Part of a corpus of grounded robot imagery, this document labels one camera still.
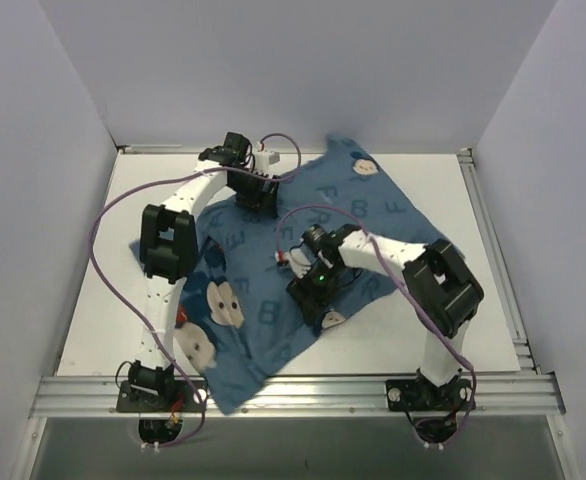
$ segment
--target black mounting plate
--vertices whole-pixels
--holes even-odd
[[[209,392],[204,380],[192,380],[192,382],[198,390],[206,392],[208,397]],[[177,385],[178,394],[181,392],[184,395],[184,403],[179,411],[183,413],[201,412],[202,407],[198,405],[197,399],[186,381],[176,378],[175,384]],[[115,410],[120,413],[169,413],[174,403],[174,401],[167,402],[165,399],[161,399],[151,393],[140,392],[139,390],[132,391],[131,384],[125,381],[120,386]]]
[[[386,381],[386,402],[391,412],[463,411],[471,395],[471,381],[456,377],[442,387],[435,387],[422,377]]]

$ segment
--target blue cloth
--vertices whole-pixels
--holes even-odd
[[[375,160],[348,138],[329,137],[326,153],[280,186],[278,203],[280,218],[302,205],[330,204],[385,237],[415,243],[444,237]],[[194,340],[181,346],[206,378],[224,414],[250,399],[267,377],[322,332],[322,318],[307,326],[286,292],[293,273],[275,264],[278,221],[242,210],[230,198],[208,206],[197,222],[201,260],[184,287],[178,328],[188,325],[187,337]],[[314,223],[331,231],[352,221],[331,211],[300,211],[282,228],[283,247],[299,243]],[[348,319],[393,290],[387,277],[363,272],[332,308]],[[210,344],[202,345],[202,338]]]

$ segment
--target metal frame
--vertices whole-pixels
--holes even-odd
[[[131,146],[127,154],[185,153],[181,146]],[[479,374],[477,410],[473,415],[544,415],[567,479],[579,479],[575,457],[564,428],[564,405],[553,374],[541,374],[528,345],[502,252],[482,196],[472,151],[458,156],[469,199],[505,310],[521,371],[514,374]],[[389,417],[385,381],[407,378],[396,374],[371,376],[277,377],[235,414],[263,417]],[[47,418],[138,418],[117,413],[118,388],[112,377],[47,377],[40,382],[31,419],[12,479],[27,479],[34,466]],[[145,414],[145,417],[165,414]],[[207,416],[220,417],[215,403],[207,403]]]

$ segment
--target purple cable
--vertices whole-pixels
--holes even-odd
[[[289,174],[283,175],[280,178],[270,178],[269,179],[269,181],[271,181],[271,182],[280,183],[280,182],[287,181],[287,180],[293,178],[295,175],[297,175],[298,169],[300,168],[300,165],[302,164],[302,152],[300,151],[300,147],[298,146],[297,142],[295,142],[295,140],[293,140],[291,137],[289,137],[288,135],[283,134],[283,133],[270,133],[270,134],[264,136],[260,140],[260,143],[263,143],[265,140],[267,140],[271,137],[283,137],[283,138],[286,138],[287,140],[289,140],[293,144],[293,146],[295,147],[295,150],[296,150],[296,153],[298,156],[297,167],[294,170],[292,170]],[[117,196],[115,199],[111,200],[99,213],[99,215],[95,219],[95,222],[93,223],[93,227],[91,228],[91,231],[89,233],[89,260],[90,260],[91,264],[93,265],[93,268],[95,269],[95,272],[97,273],[98,277],[100,277],[100,280],[102,280],[102,282],[104,283],[106,288],[108,288],[111,291],[111,293],[118,298],[118,300],[120,300],[124,305],[126,305],[129,308],[129,310],[131,310],[144,323],[146,328],[151,333],[153,340],[157,344],[157,346],[160,349],[160,351],[162,352],[162,354],[171,363],[171,365],[173,365],[175,370],[177,370],[177,372],[184,378],[184,380],[186,381],[189,388],[191,390],[193,390],[193,392],[195,393],[195,397],[198,400],[198,404],[202,405],[202,412],[201,412],[202,415],[200,417],[200,423],[197,425],[197,427],[195,427],[189,433],[181,435],[180,437],[176,438],[175,440],[173,440],[171,442],[166,442],[166,443],[162,444],[162,446],[168,447],[168,446],[178,445],[182,442],[185,442],[186,440],[188,440],[190,438],[193,438],[200,430],[202,430],[202,427],[204,426],[204,421],[206,418],[206,413],[205,413],[206,401],[202,400],[200,392],[195,387],[195,384],[191,380],[191,377],[184,371],[184,369],[182,367],[180,367],[178,365],[175,358],[173,358],[169,354],[166,347],[162,344],[162,341],[160,340],[158,335],[155,333],[151,322],[149,322],[149,320],[144,316],[144,314],[140,310],[138,310],[135,307],[135,305],[133,305],[106,277],[106,275],[104,274],[104,271],[102,270],[102,267],[100,267],[100,265],[97,261],[97,258],[95,257],[95,239],[97,238],[97,233],[98,233],[98,230],[100,227],[100,221],[102,220],[104,215],[106,215],[106,213],[109,210],[111,210],[111,208],[113,208],[115,205],[120,203],[125,198],[130,197],[131,195],[138,193],[142,190],[146,190],[147,188],[159,187],[161,185],[171,185],[171,184],[175,184],[175,183],[185,183],[190,180],[193,180],[196,177],[199,177],[200,175],[204,175],[206,173],[215,173],[215,172],[222,172],[222,171],[243,173],[245,175],[255,177],[260,180],[264,180],[263,176],[255,174],[255,173],[251,173],[247,170],[243,170],[240,168],[215,167],[215,168],[209,168],[209,169],[206,169],[206,170],[203,170],[200,172],[192,173],[191,175],[187,175],[186,177],[173,178],[173,179],[168,179],[168,180],[157,180],[155,182],[149,182],[149,183],[145,183],[143,185],[138,185],[137,187],[134,187],[130,190],[127,190],[126,192]]]
[[[357,225],[359,225],[359,227],[362,229],[362,232],[364,232],[366,235],[370,235],[370,232],[367,230],[366,226],[360,221],[360,219],[357,218],[356,216],[352,215],[350,212],[347,212],[346,210],[343,210],[339,207],[334,207],[332,205],[326,205],[326,204],[324,204],[324,205],[322,205],[322,204],[304,205],[303,207],[294,208],[290,212],[287,212],[286,215],[284,215],[282,217],[282,220],[280,220],[280,222],[278,223],[276,233],[275,233],[276,234],[276,245],[277,245],[278,252],[282,252],[281,242],[280,242],[280,230],[282,228],[282,225],[286,221],[286,219],[301,210],[306,210],[309,208],[319,208],[319,209],[331,210],[333,212],[340,213],[340,214],[350,218]],[[475,400],[475,391],[477,389],[477,377],[475,374],[475,369],[473,368],[473,365],[471,364],[471,362],[469,362],[466,359],[466,357],[464,357],[464,355],[457,352],[455,350],[455,348],[453,348],[453,345],[451,345],[451,342],[449,342],[448,339],[442,334],[442,332],[440,332],[440,329],[437,328],[435,323],[433,323],[433,320],[431,320],[431,318],[424,311],[422,306],[417,302],[417,300],[415,300],[415,298],[413,298],[411,293],[406,288],[406,285],[404,284],[404,282],[402,282],[402,280],[400,280],[397,277],[397,275],[395,275],[395,273],[393,273],[393,270],[389,266],[388,262],[382,256],[382,252],[380,251],[380,247],[379,247],[377,241],[375,240],[375,238],[373,236],[369,236],[369,239],[371,240],[371,244],[373,245],[373,249],[375,250],[375,256],[379,260],[380,265],[382,265],[382,268],[384,269],[384,271],[386,272],[388,277],[393,281],[393,283],[395,284],[397,289],[402,293],[402,295],[404,295],[404,297],[409,301],[411,306],[415,309],[415,311],[417,312],[417,316],[418,316],[420,322],[422,323],[422,325],[424,325],[424,327],[429,332],[431,332],[433,335],[435,335],[437,337],[437,339],[442,343],[442,345],[444,345],[444,347],[448,350],[448,352],[451,354],[451,356],[460,365],[462,365],[464,368],[466,368],[471,374],[471,379],[472,379],[472,381],[471,381],[471,395],[468,399],[467,407],[464,412],[464,417],[462,417],[462,421],[460,422],[460,426],[455,431],[455,433],[453,435],[451,435],[448,439],[446,439],[444,442],[442,442],[442,445],[446,445],[449,442],[451,442],[454,438],[456,438],[459,435],[459,433],[466,427],[468,417],[471,413],[471,408],[473,407],[473,401]],[[428,421],[428,420],[429,419],[426,419],[426,418],[418,420],[415,423],[415,426],[417,427],[420,423]],[[424,439],[422,439],[418,435],[417,432],[415,432],[415,435],[417,436],[418,440],[424,441]]]

